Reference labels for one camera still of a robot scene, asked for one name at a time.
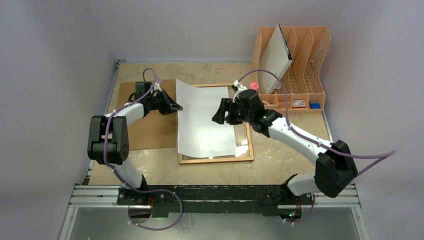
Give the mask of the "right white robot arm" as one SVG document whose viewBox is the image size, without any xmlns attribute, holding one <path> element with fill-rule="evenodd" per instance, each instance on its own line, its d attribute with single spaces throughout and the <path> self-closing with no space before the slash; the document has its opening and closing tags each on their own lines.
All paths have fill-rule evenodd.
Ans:
<svg viewBox="0 0 424 240">
<path fill-rule="evenodd" d="M 281 185 L 280 196 L 288 204 L 315 192 L 335 198 L 358 175 L 345 142 L 332 143 L 289 123 L 281 113 L 266 109 L 254 90 L 222 98 L 211 120 L 219 125 L 248 123 L 255 132 L 289 146 L 315 166 L 314 172 L 294 174 Z"/>
</svg>

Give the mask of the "wooden picture frame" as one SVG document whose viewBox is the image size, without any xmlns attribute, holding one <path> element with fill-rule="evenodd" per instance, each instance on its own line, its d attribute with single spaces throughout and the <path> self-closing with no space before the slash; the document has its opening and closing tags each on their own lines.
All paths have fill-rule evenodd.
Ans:
<svg viewBox="0 0 424 240">
<path fill-rule="evenodd" d="M 231 84 L 229 83 L 210 83 L 210 84 L 194 84 L 191 85 L 194 87 L 227 87 L 228 88 L 228 98 L 232 98 L 234 96 L 234 91 L 231 88 Z M 178 161 L 181 165 L 189 165 L 189 164 L 214 164 L 214 163 L 232 163 L 232 162 L 252 162 L 254 160 L 254 153 L 253 153 L 253 143 L 252 143 L 252 137 L 251 137 L 251 131 L 249 128 L 249 125 L 246 123 L 243 123 L 247 130 L 247 139 L 248 139 L 248 146 L 249 146 L 249 157 L 235 157 L 235 155 L 230 156 L 218 156 L 218 157 L 208 157 L 208 158 L 194 158 L 182 155 L 178 153 L 178 146 L 177 146 L 177 153 L 178 153 Z"/>
</svg>

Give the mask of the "plant photo print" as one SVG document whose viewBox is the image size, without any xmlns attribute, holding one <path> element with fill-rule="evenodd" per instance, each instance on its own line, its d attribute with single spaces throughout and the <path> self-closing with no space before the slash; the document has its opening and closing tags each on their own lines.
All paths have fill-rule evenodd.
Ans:
<svg viewBox="0 0 424 240">
<path fill-rule="evenodd" d="M 177 112 L 177 152 L 192 158 L 234 156 L 236 136 L 231 125 L 212 121 L 222 98 L 229 97 L 225 86 L 195 87 L 175 81 Z"/>
</svg>

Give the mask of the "brown backing board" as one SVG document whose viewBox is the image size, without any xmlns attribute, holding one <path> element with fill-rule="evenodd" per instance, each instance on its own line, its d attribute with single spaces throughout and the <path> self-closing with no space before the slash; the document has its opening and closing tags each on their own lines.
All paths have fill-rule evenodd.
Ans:
<svg viewBox="0 0 424 240">
<path fill-rule="evenodd" d="M 135 92 L 135 82 L 123 82 L 119 85 L 116 107 L 121 107 Z M 176 99 L 176 80 L 162 80 L 160 87 Z M 128 127 L 129 149 L 150 150 L 174 148 L 177 145 L 177 113 L 162 115 L 158 110 L 150 111 L 146 117 L 137 120 Z"/>
</svg>

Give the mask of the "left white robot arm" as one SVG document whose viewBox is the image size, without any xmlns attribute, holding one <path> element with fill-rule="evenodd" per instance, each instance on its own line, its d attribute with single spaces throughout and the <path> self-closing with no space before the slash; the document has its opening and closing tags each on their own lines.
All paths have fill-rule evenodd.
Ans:
<svg viewBox="0 0 424 240">
<path fill-rule="evenodd" d="M 119 179 L 129 197 L 138 205 L 149 199 L 145 177 L 128 160 L 130 152 L 128 127 L 146 117 L 151 111 L 170 115 L 183 110 L 157 82 L 135 83 L 133 100 L 105 115 L 90 119 L 87 154 L 89 159 L 105 165 Z"/>
</svg>

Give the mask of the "clear acrylic sheet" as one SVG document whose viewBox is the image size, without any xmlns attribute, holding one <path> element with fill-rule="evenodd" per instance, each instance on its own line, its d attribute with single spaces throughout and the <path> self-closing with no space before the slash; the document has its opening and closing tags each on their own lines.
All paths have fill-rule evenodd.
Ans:
<svg viewBox="0 0 424 240">
<path fill-rule="evenodd" d="M 245 124 L 235 125 L 233 127 L 235 134 L 235 157 L 236 158 L 245 158 L 249 157 L 249 140 L 247 134 L 247 128 Z"/>
</svg>

